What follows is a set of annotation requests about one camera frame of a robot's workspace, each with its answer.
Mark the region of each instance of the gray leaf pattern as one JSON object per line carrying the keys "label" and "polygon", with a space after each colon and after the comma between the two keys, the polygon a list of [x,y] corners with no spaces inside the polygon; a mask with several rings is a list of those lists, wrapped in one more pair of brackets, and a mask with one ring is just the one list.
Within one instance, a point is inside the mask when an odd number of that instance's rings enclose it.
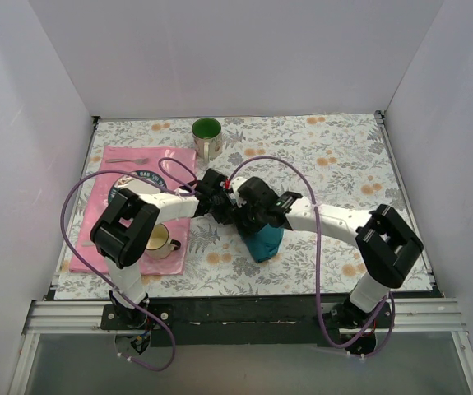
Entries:
{"label": "gray leaf pattern", "polygon": [[[99,168],[105,146],[193,147],[191,126],[196,119],[150,119],[100,122],[85,174]],[[322,114],[298,117],[218,118],[224,152],[210,166],[230,174],[244,160],[278,156],[301,170],[315,189],[317,200],[351,209],[393,205],[410,222],[406,204],[386,152],[386,143],[372,114]],[[202,177],[207,166],[197,162]],[[278,193],[292,190],[307,195],[304,183],[282,164],[255,161],[240,175],[258,176]],[[81,188],[72,218],[70,240],[75,242],[93,180]],[[218,225],[209,216],[194,218],[190,228],[183,275],[143,276],[152,297],[216,295],[282,295],[314,293],[315,235],[284,233],[279,253],[255,263],[236,229]],[[58,268],[56,299],[106,299],[108,286],[90,273],[69,272],[66,252]],[[348,292],[365,266],[358,250],[340,241],[322,240],[322,291]],[[429,290],[429,276],[420,259],[403,290]]]}

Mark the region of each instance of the white mug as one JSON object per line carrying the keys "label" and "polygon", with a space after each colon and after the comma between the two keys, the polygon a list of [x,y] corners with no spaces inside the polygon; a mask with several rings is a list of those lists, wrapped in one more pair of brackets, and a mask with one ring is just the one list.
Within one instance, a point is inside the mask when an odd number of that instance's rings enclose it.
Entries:
{"label": "white mug", "polygon": [[181,243],[177,240],[171,240],[169,230],[163,224],[154,226],[151,237],[146,243],[146,252],[153,259],[167,258],[172,251],[181,248]]}
{"label": "white mug", "polygon": [[200,118],[192,125],[194,149],[206,163],[223,151],[221,125],[214,118]]}

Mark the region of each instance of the table surface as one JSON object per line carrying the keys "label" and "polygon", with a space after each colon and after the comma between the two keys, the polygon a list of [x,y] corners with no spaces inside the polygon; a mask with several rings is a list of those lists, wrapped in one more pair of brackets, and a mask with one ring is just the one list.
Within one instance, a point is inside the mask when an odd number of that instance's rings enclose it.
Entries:
{"label": "table surface", "polygon": [[[105,146],[182,146],[193,148],[191,126],[196,119],[99,122],[86,164],[86,174],[100,166]],[[320,203],[352,209],[394,206],[410,223],[405,200],[388,156],[386,143],[372,114],[323,114],[289,117],[218,118],[223,153],[211,167],[230,174],[247,158],[279,156],[302,171]],[[197,162],[198,177],[206,166]],[[256,161],[242,176],[261,177],[278,193],[289,189],[307,195],[304,183],[283,165]],[[75,243],[93,185],[81,189],[72,218]],[[195,218],[183,275],[143,276],[151,297],[286,295],[314,293],[315,234],[284,233],[279,253],[266,263],[251,258],[236,229],[218,225],[210,216]],[[322,243],[322,292],[349,292],[365,273],[359,251],[328,237]],[[55,299],[106,299],[108,286],[90,273],[69,272],[72,253],[59,260]],[[431,290],[422,257],[401,290]]]}

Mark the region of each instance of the white wall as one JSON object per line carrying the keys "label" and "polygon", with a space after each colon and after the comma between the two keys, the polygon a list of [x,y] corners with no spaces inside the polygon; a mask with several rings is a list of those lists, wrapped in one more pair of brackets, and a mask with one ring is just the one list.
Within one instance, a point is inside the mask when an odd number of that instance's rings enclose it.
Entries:
{"label": "white wall", "polygon": [[60,207],[90,133],[90,115],[29,3],[0,0],[0,393],[30,302],[48,289]]}
{"label": "white wall", "polygon": [[473,2],[445,2],[387,111],[388,131],[441,289],[473,347]]}
{"label": "white wall", "polygon": [[30,0],[92,115],[386,109],[442,0]]}

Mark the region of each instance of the pink plastic bag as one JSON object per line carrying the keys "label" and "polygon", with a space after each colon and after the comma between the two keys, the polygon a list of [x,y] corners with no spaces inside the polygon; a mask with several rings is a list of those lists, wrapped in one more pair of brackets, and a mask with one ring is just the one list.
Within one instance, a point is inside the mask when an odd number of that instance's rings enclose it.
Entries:
{"label": "pink plastic bag", "polygon": [[[160,158],[169,156],[184,163],[192,171],[195,170],[196,152],[186,148],[173,147],[150,147],[150,148],[128,148],[121,146],[107,146],[104,148],[103,159],[99,170],[124,170],[127,172],[139,171],[141,177],[146,177],[157,184],[166,185],[168,189],[176,189],[178,183],[169,179],[161,173],[158,167]],[[136,165],[132,162],[106,163],[110,159],[140,159],[148,158],[144,165]],[[163,163],[165,170],[177,179],[184,182],[191,181],[191,175],[181,166],[173,161],[167,160]],[[104,257],[95,249],[94,245],[83,246],[90,242],[90,231],[97,222],[109,199],[115,193],[114,183],[121,178],[121,174],[103,174],[95,179],[95,184],[88,198],[88,205],[82,221],[81,231],[76,243],[76,249],[81,255],[94,265],[100,272],[108,273]],[[167,258],[151,259],[146,253],[139,260],[141,274],[183,274],[185,254],[188,249],[188,234],[190,231],[190,219],[184,218],[165,222],[169,229],[170,238],[181,242],[181,249],[173,251]],[[89,272],[90,270],[76,257],[72,257],[70,270],[74,272]]]}

